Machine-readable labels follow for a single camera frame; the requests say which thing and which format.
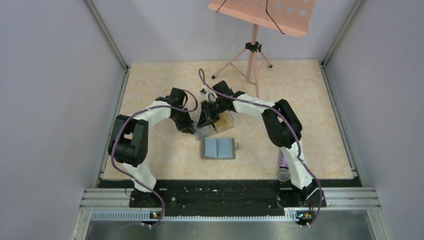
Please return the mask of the clear plastic card box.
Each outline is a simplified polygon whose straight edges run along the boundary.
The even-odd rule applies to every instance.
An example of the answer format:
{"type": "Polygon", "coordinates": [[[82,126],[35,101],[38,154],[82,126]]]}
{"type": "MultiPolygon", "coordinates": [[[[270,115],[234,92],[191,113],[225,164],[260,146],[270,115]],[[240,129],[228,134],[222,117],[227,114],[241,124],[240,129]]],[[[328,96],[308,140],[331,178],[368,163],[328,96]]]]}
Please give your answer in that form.
{"type": "Polygon", "coordinates": [[[209,138],[211,136],[220,134],[222,132],[228,131],[234,127],[234,118],[229,111],[225,111],[219,114],[219,120],[215,123],[198,127],[200,116],[194,118],[194,137],[197,141],[200,141],[202,138],[209,138]]]}

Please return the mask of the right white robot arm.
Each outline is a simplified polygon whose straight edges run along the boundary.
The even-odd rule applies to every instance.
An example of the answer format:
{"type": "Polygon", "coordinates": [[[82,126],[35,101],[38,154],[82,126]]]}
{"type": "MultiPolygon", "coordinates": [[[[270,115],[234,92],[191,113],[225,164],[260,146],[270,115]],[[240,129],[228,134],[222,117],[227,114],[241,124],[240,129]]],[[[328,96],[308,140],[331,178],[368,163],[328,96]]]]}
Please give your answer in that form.
{"type": "Polygon", "coordinates": [[[219,114],[230,111],[246,114],[263,121],[268,138],[277,146],[288,165],[290,182],[293,187],[293,200],[299,206],[323,205],[322,184],[308,168],[304,160],[301,143],[303,126],[288,101],[277,102],[261,100],[243,91],[233,92],[225,81],[214,86],[207,83],[201,92],[214,100],[201,102],[198,127],[212,125],[219,119],[219,114]]]}

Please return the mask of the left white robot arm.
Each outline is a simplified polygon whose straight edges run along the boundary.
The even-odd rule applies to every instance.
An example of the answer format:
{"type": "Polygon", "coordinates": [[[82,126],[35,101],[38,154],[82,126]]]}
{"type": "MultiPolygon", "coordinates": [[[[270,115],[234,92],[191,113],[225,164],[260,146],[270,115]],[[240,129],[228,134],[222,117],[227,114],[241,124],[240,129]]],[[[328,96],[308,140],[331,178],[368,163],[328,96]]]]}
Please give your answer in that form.
{"type": "Polygon", "coordinates": [[[194,121],[186,103],[193,94],[185,89],[172,88],[169,95],[156,98],[146,108],[130,115],[115,118],[108,144],[112,166],[130,177],[134,184],[133,206],[163,207],[164,200],[155,190],[157,179],[145,161],[148,154],[149,130],[163,120],[171,119],[177,130],[195,134],[194,121]]]}

